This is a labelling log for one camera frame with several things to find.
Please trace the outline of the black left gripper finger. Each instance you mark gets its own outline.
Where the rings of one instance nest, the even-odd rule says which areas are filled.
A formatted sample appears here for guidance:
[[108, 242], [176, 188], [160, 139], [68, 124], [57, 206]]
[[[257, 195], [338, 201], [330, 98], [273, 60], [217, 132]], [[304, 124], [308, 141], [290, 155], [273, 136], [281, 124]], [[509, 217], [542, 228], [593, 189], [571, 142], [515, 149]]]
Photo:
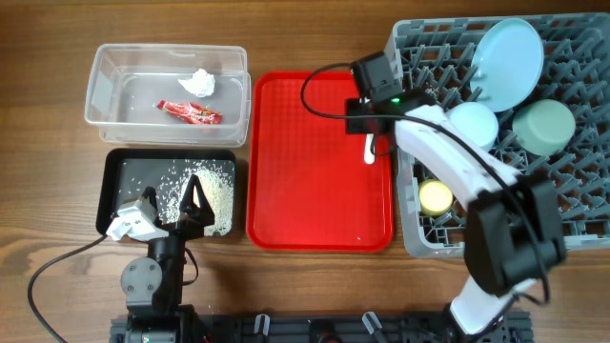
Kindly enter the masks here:
[[141, 194], [143, 209], [145, 214], [152, 222], [158, 219], [158, 207], [156, 201], [156, 190], [154, 187], [148, 186]]
[[214, 211], [196, 174], [188, 180], [179, 209], [190, 219], [214, 219]]

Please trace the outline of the rice food waste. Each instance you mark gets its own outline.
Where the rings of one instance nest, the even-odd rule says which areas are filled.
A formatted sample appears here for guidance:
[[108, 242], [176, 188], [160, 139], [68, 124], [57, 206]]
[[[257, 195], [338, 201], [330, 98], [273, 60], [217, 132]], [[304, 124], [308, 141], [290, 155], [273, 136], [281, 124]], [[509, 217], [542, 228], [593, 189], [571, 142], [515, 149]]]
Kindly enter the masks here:
[[214, 224], [205, 228], [204, 235], [227, 235], [234, 219], [235, 163], [231, 160], [127, 159], [119, 169], [115, 205], [141, 195], [150, 186], [156, 190], [161, 222], [175, 222], [179, 217], [179, 203], [193, 174], [198, 177], [215, 215]]

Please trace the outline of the cream plastic spoon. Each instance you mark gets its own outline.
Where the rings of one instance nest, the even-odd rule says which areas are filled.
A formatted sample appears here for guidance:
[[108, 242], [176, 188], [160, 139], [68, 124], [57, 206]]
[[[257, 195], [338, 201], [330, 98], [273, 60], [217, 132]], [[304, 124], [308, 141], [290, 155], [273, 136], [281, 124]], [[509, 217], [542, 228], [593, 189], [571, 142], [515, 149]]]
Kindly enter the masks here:
[[374, 138], [372, 133], [366, 134], [363, 160], [367, 165], [372, 165], [376, 161]]

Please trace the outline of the red snack wrapper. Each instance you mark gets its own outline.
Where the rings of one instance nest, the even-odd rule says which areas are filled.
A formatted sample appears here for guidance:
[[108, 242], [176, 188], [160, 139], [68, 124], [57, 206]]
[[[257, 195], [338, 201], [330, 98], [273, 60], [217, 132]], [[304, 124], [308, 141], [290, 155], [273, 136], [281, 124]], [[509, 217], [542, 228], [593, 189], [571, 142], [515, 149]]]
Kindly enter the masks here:
[[196, 103], [175, 103], [161, 100], [156, 107], [188, 124], [217, 125], [222, 120], [222, 115], [219, 112], [209, 110]]

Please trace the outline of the yellow plastic cup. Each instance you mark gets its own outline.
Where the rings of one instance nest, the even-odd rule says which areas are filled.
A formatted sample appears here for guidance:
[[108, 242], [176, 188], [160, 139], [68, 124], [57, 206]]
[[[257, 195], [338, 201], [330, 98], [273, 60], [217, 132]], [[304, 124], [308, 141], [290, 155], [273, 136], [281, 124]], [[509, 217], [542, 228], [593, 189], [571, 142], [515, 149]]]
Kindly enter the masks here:
[[449, 211], [454, 196], [442, 182], [429, 179], [419, 184], [418, 197], [421, 211], [430, 216], [439, 216]]

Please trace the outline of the light blue bowl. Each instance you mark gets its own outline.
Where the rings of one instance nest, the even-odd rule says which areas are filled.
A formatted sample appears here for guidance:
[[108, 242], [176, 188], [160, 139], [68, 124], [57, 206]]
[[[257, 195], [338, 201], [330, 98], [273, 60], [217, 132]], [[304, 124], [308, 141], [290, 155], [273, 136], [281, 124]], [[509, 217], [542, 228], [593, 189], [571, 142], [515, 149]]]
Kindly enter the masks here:
[[450, 122], [484, 151], [490, 151], [498, 137], [498, 120], [486, 106], [465, 102], [447, 112]]

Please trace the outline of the white napkin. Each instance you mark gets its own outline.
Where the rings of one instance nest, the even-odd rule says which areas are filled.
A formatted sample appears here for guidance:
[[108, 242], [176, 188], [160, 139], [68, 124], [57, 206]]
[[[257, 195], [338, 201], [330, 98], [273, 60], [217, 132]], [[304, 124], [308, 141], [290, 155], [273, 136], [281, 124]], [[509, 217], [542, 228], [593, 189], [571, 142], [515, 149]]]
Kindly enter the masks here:
[[196, 97], [208, 97], [214, 93], [215, 78], [206, 70], [199, 69], [189, 79], [179, 79], [178, 83]]

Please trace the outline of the light blue plate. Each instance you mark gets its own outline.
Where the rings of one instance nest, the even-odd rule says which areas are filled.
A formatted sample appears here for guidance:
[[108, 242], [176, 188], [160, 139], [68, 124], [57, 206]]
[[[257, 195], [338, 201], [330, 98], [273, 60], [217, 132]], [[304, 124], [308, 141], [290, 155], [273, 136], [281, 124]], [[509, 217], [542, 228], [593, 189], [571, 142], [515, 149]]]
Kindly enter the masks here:
[[470, 88], [481, 90], [477, 101], [493, 112], [524, 101], [537, 85], [544, 51], [538, 32], [520, 18], [502, 20], [478, 43], [471, 66]]

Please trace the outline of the green bowl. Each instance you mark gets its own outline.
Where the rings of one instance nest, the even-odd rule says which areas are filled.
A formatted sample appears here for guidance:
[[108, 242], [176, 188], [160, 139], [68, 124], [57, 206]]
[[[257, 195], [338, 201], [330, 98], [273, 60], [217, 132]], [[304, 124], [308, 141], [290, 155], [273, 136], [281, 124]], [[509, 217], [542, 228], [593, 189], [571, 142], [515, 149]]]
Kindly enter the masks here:
[[564, 104], [551, 99], [539, 100], [519, 110], [512, 124], [518, 143], [539, 156], [562, 151], [575, 130], [573, 113]]

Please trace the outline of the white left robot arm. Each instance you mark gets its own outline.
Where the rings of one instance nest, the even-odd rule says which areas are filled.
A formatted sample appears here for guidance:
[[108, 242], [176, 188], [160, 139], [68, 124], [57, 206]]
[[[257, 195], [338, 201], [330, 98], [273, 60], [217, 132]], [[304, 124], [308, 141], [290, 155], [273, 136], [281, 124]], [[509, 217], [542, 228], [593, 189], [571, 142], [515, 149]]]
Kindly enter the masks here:
[[199, 178], [191, 176], [179, 203], [178, 220], [158, 219], [156, 190], [146, 188], [119, 207], [109, 227], [115, 241], [127, 235], [148, 245], [145, 257], [134, 259], [121, 274], [128, 316], [111, 327], [111, 342], [209, 342], [211, 336], [192, 305], [182, 303], [186, 242], [204, 236], [215, 222]]

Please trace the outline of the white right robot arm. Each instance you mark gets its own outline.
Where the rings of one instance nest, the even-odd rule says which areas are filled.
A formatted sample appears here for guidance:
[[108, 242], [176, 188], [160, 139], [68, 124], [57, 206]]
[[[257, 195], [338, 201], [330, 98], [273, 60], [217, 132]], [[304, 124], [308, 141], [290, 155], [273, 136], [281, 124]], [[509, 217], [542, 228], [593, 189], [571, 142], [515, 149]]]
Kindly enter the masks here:
[[461, 133], [423, 91], [386, 100], [349, 99], [349, 131], [393, 131], [397, 147], [444, 183], [466, 210], [464, 261], [470, 274], [446, 307], [447, 341], [495, 329], [515, 301], [567, 257], [554, 183], [524, 175]]

